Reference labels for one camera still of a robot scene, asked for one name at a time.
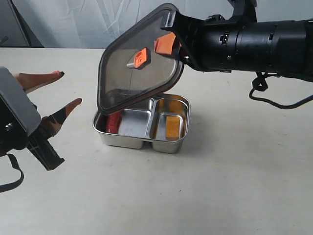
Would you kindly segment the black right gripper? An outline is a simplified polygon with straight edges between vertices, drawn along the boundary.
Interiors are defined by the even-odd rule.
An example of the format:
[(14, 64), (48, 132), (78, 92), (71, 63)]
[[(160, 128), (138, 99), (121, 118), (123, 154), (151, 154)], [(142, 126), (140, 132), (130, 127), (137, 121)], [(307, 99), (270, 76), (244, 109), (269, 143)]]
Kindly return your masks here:
[(171, 32), (154, 41), (154, 52), (171, 55), (176, 38), (180, 48), (175, 57), (197, 71), (243, 71), (236, 50), (237, 38), (245, 22), (245, 13), (234, 11), (222, 20), (212, 15), (206, 20), (185, 16), (178, 11), (167, 13), (160, 28)]

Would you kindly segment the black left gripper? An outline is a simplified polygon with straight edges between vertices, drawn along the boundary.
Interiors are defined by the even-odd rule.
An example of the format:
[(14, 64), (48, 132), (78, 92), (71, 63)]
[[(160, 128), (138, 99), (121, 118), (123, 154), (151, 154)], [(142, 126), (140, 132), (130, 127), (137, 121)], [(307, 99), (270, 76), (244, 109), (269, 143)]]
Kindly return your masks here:
[[(28, 94), (61, 79), (65, 73), (56, 70), (46, 74), (17, 73), (14, 78), (22, 86), (23, 91)], [(59, 157), (48, 139), (54, 137), (62, 128), (69, 114), (82, 102), (77, 98), (55, 113), (41, 119), (38, 128), (29, 136), (27, 148), (46, 170), (54, 170), (64, 162)]]

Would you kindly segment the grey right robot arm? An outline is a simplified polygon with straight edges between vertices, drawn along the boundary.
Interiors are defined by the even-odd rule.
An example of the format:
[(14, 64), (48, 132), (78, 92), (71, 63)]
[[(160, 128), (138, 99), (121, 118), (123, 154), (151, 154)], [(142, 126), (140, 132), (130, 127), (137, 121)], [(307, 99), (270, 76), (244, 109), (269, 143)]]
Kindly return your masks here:
[(161, 29), (173, 32), (181, 60), (196, 71), (252, 71), (313, 80), (313, 22), (258, 22), (256, 1), (233, 0), (229, 19), (206, 20), (172, 11)]

